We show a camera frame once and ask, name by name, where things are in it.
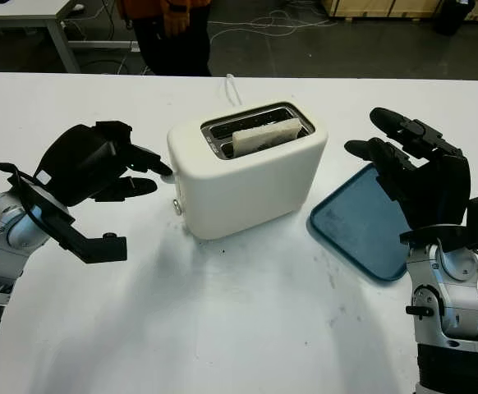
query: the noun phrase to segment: person's hand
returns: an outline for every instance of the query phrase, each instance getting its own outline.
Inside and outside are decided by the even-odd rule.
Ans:
[[[166,37],[171,38],[184,33],[190,25],[189,6],[181,6],[161,0],[163,9],[164,33]]]

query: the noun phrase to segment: robotic arm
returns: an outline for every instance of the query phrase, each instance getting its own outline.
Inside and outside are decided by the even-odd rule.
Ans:
[[[345,149],[374,163],[378,183],[412,229],[400,241],[410,246],[406,312],[418,343],[416,394],[478,394],[478,198],[469,200],[467,159],[421,121],[384,108],[370,119],[402,151],[379,138],[349,141]],[[416,167],[409,154],[426,163]]]
[[[126,238],[84,237],[71,226],[67,207],[87,198],[123,201],[157,190],[150,179],[120,177],[128,168],[172,174],[160,156],[131,144],[130,132],[118,121],[72,127],[51,145],[34,176],[0,163],[12,184],[0,193],[0,319],[27,259],[49,237],[85,263],[126,259]]]

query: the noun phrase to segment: toaster slot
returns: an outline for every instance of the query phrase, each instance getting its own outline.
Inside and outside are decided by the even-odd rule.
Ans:
[[[229,117],[207,121],[201,126],[201,132],[209,147],[219,158],[230,160],[234,159],[232,134],[235,131],[265,126],[292,118],[298,118],[302,124],[301,131],[297,135],[298,139],[315,132],[315,128],[310,121],[290,103],[276,103]]]

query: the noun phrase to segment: table leg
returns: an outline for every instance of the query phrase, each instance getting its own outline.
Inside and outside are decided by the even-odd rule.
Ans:
[[[76,74],[80,73],[80,68],[76,62],[75,55],[73,54],[71,48],[69,48],[69,43],[67,42],[67,37],[64,34],[64,30],[60,26],[60,21],[48,21],[47,27],[55,47],[57,47],[58,55],[60,55],[62,63],[64,63],[66,71]]]

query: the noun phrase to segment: table surface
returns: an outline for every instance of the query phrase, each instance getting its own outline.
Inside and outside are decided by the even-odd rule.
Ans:
[[[219,241],[176,216],[175,187],[71,209],[87,236],[128,237],[128,260],[86,266],[48,242],[0,327],[0,394],[411,393],[408,275],[370,280],[306,229],[310,211],[364,163],[343,150],[379,135],[380,106],[463,148],[478,195],[478,81],[237,79],[245,103],[291,98],[330,134],[298,212]],[[116,119],[168,160],[175,124],[228,108],[222,78],[0,74],[0,161],[32,173],[78,123]],[[0,191],[7,189],[0,174]]]
[[[9,0],[0,4],[0,20],[55,19],[76,0]]]

